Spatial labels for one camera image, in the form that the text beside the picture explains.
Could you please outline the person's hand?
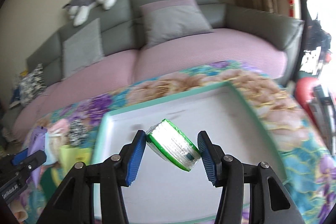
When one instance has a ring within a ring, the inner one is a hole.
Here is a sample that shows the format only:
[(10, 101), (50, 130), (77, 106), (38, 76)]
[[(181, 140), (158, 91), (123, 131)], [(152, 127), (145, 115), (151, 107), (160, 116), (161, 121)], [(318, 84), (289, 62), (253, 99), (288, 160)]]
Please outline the person's hand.
[(9, 208), (19, 223), (23, 223), (28, 218), (27, 211), (19, 200), (13, 200)]

